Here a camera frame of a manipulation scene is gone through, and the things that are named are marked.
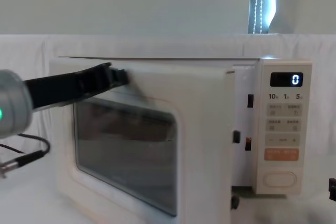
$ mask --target glass window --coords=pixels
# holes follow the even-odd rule
[[[75,105],[77,166],[176,216],[173,115],[90,98]]]

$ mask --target button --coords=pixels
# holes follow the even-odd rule
[[[267,115],[282,116],[283,106],[284,106],[283,103],[268,103],[267,104]]]
[[[299,134],[269,133],[265,137],[266,146],[299,146]]]
[[[268,103],[268,116],[302,116],[300,103]]]
[[[292,172],[269,172],[262,182],[267,187],[291,187],[296,184],[297,177]]]
[[[300,103],[286,104],[285,116],[302,116],[302,104]]]
[[[268,118],[266,121],[266,131],[301,131],[301,120],[294,118]]]
[[[297,161],[299,160],[299,149],[293,148],[266,148],[264,152],[265,161]]]

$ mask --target white microwave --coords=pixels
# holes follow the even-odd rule
[[[310,62],[56,58],[50,73],[104,62],[130,83],[52,111],[57,184],[86,215],[226,224],[232,186],[299,193]]]

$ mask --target white backdrop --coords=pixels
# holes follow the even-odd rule
[[[277,0],[270,33],[335,34],[335,0]]]
[[[249,0],[0,0],[0,34],[246,34]]]

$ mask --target black cable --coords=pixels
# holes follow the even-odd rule
[[[20,134],[17,134],[17,135],[22,136],[22,137],[26,137],[26,138],[30,138],[30,139],[39,140],[39,141],[45,143],[47,148],[46,148],[45,151],[43,151],[43,154],[45,155],[45,154],[50,152],[50,149],[51,149],[50,142],[48,140],[46,140],[45,138],[40,137],[40,136],[28,135],[28,134],[24,134],[24,133],[20,133]]]
[[[11,150],[11,151],[13,151],[13,152],[16,152],[16,153],[25,154],[24,152],[19,151],[19,150],[15,149],[15,148],[10,147],[10,146],[5,145],[5,144],[0,144],[0,147],[9,149],[9,150]]]

